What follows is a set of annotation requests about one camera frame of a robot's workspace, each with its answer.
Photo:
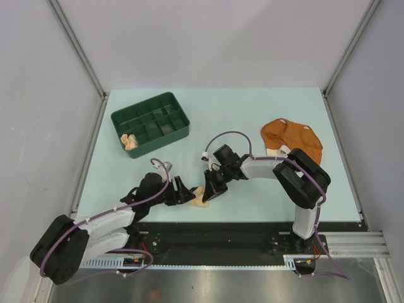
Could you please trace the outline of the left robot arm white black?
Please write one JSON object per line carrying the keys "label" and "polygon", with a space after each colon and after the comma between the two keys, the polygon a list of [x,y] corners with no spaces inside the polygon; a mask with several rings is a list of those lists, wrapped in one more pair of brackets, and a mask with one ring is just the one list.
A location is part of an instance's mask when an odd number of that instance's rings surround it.
{"label": "left robot arm white black", "polygon": [[167,181],[158,173],[147,173],[113,209],[86,219],[56,217],[32,249],[29,258],[43,276],[56,285],[70,280],[83,262],[109,251],[135,251],[140,238],[136,223],[151,207],[176,206],[196,197],[179,176]]}

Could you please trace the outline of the beige navy-trimmed underwear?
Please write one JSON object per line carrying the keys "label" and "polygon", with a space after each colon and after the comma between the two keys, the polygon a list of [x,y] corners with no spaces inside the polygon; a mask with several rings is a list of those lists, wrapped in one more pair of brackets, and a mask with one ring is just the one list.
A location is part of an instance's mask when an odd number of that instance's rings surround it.
{"label": "beige navy-trimmed underwear", "polygon": [[188,201],[187,203],[189,205],[197,206],[197,207],[203,207],[203,208],[209,207],[210,206],[209,201],[203,202],[204,193],[205,193],[205,187],[204,186],[197,187],[196,189],[193,190],[193,194],[195,195],[195,198]]}

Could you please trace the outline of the aluminium frame post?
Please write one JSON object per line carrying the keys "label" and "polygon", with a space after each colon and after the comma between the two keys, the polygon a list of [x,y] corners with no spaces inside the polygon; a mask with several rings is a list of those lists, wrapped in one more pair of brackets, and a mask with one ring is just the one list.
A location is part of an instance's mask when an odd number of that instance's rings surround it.
{"label": "aluminium frame post", "polygon": [[367,9],[365,10],[364,15],[360,19],[359,24],[357,25],[351,39],[349,40],[349,43],[345,48],[342,57],[338,61],[336,68],[334,69],[328,82],[323,88],[323,95],[325,97],[327,97],[330,94],[335,83],[343,73],[343,70],[346,68],[351,56],[354,54],[354,51],[358,47],[359,42],[362,39],[362,36],[365,34],[365,31],[370,25],[372,19],[375,17],[377,10],[379,9],[380,5],[382,5],[382,3],[384,3],[383,0],[372,0],[369,3]]}
{"label": "aluminium frame post", "polygon": [[103,100],[107,96],[107,92],[103,89],[102,84],[98,76],[96,75],[88,56],[86,55],[85,50],[82,47],[67,14],[64,12],[61,6],[61,3],[57,0],[46,0],[46,3],[49,5],[50,10],[54,14],[58,24],[65,34],[67,41],[73,48],[73,52],[75,53],[79,63],[88,76],[90,83],[92,84],[100,98]]}

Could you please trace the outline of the orange brown underwear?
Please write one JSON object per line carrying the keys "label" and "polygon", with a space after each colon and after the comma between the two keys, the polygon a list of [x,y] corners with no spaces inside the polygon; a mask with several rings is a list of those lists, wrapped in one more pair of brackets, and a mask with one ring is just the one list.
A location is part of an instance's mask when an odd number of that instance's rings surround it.
{"label": "orange brown underwear", "polygon": [[307,125],[275,119],[261,129],[267,156],[284,156],[293,149],[300,148],[318,165],[321,164],[323,146],[315,132]]}

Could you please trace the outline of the peach boxer underwear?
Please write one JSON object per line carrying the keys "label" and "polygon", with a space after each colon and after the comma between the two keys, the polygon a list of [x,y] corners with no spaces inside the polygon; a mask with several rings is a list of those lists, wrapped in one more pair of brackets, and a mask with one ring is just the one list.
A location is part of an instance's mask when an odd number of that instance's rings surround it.
{"label": "peach boxer underwear", "polygon": [[121,143],[124,145],[126,151],[134,150],[139,147],[138,140],[134,134],[122,134],[120,137]]}

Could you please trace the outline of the left aluminium frame post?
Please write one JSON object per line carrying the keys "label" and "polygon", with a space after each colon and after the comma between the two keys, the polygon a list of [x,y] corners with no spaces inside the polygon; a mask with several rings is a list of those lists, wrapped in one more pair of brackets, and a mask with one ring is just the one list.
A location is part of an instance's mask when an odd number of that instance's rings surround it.
{"label": "left aluminium frame post", "polygon": [[65,34],[67,41],[73,48],[73,52],[75,53],[79,63],[88,76],[90,83],[92,84],[100,98],[103,100],[107,96],[107,92],[103,89],[102,84],[98,76],[96,75],[88,56],[86,55],[85,50],[82,47],[67,14],[64,12],[61,6],[61,3],[57,0],[46,0],[46,3],[49,5],[50,10],[54,14],[58,24]]}

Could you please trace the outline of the green compartment tray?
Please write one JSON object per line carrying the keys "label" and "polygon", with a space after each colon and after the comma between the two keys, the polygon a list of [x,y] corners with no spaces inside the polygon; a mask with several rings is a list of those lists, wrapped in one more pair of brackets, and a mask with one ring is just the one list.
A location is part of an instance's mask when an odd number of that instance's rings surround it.
{"label": "green compartment tray", "polygon": [[114,111],[110,118],[119,138],[133,135],[138,146],[126,153],[139,158],[189,135],[190,120],[172,92]]}

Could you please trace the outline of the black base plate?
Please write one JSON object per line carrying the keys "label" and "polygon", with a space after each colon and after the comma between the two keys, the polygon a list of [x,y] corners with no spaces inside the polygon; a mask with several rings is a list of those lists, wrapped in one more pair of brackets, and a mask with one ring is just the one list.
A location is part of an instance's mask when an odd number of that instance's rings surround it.
{"label": "black base plate", "polygon": [[126,249],[145,248],[161,266],[275,266],[287,254],[324,254],[323,235],[302,241],[287,223],[136,223]]}

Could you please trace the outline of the right aluminium frame post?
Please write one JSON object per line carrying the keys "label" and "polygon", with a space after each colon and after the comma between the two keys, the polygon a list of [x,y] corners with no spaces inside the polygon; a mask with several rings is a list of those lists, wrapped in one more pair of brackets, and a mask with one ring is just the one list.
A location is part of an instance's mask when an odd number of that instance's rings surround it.
{"label": "right aluminium frame post", "polygon": [[351,39],[349,40],[349,43],[345,48],[342,57],[338,61],[336,68],[334,69],[328,82],[323,88],[323,95],[325,97],[327,97],[330,94],[335,83],[343,73],[343,70],[346,68],[351,56],[354,54],[354,51],[358,47],[359,42],[362,39],[362,36],[365,34],[365,31],[370,25],[372,19],[375,17],[377,10],[379,9],[380,5],[382,5],[382,3],[384,3],[383,0],[372,0],[369,3],[367,9],[365,10],[364,15],[360,19],[359,24],[357,25]]}

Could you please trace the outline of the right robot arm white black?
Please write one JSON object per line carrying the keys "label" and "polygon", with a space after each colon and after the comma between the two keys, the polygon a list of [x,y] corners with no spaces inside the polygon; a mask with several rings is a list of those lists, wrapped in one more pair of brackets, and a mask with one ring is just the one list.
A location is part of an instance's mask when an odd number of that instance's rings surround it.
{"label": "right robot arm white black", "polygon": [[306,253],[313,247],[319,208],[326,201],[331,177],[303,150],[295,148],[286,156],[240,157],[231,147],[222,145],[212,156],[204,152],[203,160],[208,162],[208,169],[204,171],[202,202],[225,193],[231,181],[276,179],[295,204],[292,248]]}

